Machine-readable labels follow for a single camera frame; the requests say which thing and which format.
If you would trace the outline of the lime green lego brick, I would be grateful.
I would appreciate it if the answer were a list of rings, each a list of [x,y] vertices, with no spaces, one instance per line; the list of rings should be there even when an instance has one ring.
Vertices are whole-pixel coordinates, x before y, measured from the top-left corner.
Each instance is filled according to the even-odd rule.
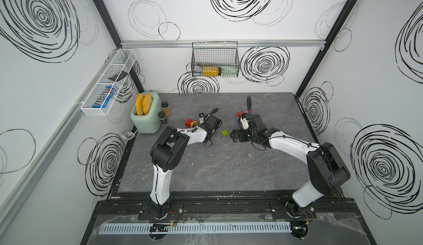
[[[226,137],[229,134],[229,132],[227,130],[223,130],[221,133],[224,137]]]

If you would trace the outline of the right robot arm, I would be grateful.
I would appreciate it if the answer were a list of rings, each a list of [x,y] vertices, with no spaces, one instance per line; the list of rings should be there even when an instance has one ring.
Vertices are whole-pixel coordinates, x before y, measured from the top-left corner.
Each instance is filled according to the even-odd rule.
[[[239,116],[239,129],[230,133],[233,142],[252,142],[285,152],[307,164],[309,180],[293,193],[285,204],[288,214],[298,218],[307,206],[323,196],[338,193],[338,189],[351,178],[351,174],[329,142],[323,144],[294,138],[276,128],[267,128],[258,114]]]

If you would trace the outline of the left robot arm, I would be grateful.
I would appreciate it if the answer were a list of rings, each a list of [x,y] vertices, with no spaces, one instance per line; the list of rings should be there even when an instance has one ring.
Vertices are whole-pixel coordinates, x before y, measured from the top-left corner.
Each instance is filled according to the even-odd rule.
[[[186,147],[195,143],[211,142],[213,135],[221,126],[221,119],[214,114],[219,108],[206,114],[203,123],[187,129],[168,126],[164,129],[150,150],[154,169],[152,191],[149,196],[149,207],[157,217],[167,214],[170,197],[170,182],[173,170],[180,163]]]

